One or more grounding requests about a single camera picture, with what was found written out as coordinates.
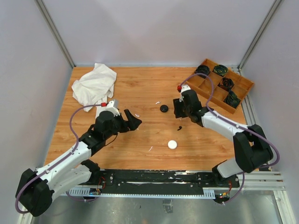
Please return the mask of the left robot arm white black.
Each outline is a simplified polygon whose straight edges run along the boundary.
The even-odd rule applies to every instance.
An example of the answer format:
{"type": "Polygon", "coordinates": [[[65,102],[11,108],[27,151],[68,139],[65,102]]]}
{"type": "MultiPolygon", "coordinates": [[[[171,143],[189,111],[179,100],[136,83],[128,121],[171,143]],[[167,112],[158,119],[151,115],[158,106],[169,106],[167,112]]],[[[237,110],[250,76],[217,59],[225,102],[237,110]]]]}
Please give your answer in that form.
{"type": "Polygon", "coordinates": [[[90,157],[107,146],[106,141],[110,137],[134,131],[142,123],[128,109],[124,112],[126,119],[123,119],[118,109],[106,108],[87,132],[81,137],[74,135],[76,142],[69,150],[44,167],[25,170],[15,194],[16,211],[37,217],[72,187],[85,182],[96,184],[100,180],[100,173],[94,169],[90,157]]]}

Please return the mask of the white round charging case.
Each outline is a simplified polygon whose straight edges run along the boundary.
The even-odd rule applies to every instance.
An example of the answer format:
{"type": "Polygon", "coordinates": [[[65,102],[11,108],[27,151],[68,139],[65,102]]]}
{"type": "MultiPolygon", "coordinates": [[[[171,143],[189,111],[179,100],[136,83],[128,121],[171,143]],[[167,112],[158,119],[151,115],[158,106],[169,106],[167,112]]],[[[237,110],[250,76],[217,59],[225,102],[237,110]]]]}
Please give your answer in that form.
{"type": "Polygon", "coordinates": [[[168,148],[174,150],[177,148],[178,144],[175,140],[170,140],[167,144],[168,148]]]}

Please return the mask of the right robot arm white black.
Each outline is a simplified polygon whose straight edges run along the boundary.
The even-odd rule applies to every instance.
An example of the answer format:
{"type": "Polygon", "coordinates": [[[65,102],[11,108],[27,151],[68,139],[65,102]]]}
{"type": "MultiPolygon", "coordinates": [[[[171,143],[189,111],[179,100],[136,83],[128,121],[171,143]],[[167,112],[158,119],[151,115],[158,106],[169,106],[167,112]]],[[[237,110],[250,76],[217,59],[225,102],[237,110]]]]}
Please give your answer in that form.
{"type": "Polygon", "coordinates": [[[233,142],[234,157],[212,168],[212,182],[221,187],[239,173],[251,173],[273,159],[273,151],[258,125],[247,126],[221,116],[201,105],[196,91],[188,85],[178,88],[180,98],[173,100],[176,118],[188,117],[191,122],[211,129],[233,142]]]}

